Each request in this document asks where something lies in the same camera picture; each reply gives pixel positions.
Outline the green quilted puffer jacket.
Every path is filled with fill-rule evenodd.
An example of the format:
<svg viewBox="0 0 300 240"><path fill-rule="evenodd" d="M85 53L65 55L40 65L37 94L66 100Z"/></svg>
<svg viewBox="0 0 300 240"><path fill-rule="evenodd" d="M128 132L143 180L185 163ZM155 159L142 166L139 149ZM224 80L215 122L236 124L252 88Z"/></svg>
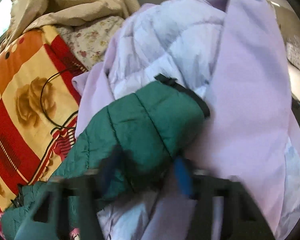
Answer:
<svg viewBox="0 0 300 240"><path fill-rule="evenodd" d="M122 150L109 191L96 201L97 217L104 239L140 239L166 174L209 116L202 98L163 75L113 101L93 116L48 181L23 187L23 204L2 215L5 238L15 239L50 182L81 176Z"/></svg>

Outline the red orange patterned blanket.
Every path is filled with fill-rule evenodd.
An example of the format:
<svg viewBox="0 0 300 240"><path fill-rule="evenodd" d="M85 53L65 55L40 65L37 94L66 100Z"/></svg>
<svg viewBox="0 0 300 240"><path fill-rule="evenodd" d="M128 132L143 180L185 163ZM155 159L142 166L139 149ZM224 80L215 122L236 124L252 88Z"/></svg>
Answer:
<svg viewBox="0 0 300 240"><path fill-rule="evenodd" d="M46 181L75 143L85 67L57 29L31 30L0 53L0 212L19 185Z"/></svg>

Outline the lavender puffer jacket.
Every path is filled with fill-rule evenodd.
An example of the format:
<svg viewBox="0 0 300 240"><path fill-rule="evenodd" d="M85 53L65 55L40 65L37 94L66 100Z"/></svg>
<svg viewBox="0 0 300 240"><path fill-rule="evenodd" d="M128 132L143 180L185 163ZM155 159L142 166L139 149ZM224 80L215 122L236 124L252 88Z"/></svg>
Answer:
<svg viewBox="0 0 300 240"><path fill-rule="evenodd" d="M186 155L250 191L276 239L300 219L300 128L283 39L265 0L144 4L112 37L104 61L72 81L81 95L75 134L112 101L176 78L211 118Z"/></svg>

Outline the floral white pillow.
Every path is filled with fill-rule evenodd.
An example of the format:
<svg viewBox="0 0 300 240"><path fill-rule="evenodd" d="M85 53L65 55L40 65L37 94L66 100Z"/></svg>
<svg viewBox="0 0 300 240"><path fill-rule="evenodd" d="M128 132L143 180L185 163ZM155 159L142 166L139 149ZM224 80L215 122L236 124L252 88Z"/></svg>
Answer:
<svg viewBox="0 0 300 240"><path fill-rule="evenodd" d="M104 60L112 36L124 23L120 16L109 16L72 27L58 25L56 28L75 57L87 70Z"/></svg>

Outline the beige blanket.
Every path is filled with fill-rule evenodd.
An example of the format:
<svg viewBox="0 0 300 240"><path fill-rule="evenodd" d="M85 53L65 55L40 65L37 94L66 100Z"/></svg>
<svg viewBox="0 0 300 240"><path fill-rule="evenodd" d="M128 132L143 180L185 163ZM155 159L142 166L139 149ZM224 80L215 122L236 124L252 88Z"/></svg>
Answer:
<svg viewBox="0 0 300 240"><path fill-rule="evenodd" d="M136 12L138 0L11 0L11 23L6 44L21 34L45 25L80 26L106 16L127 18Z"/></svg>

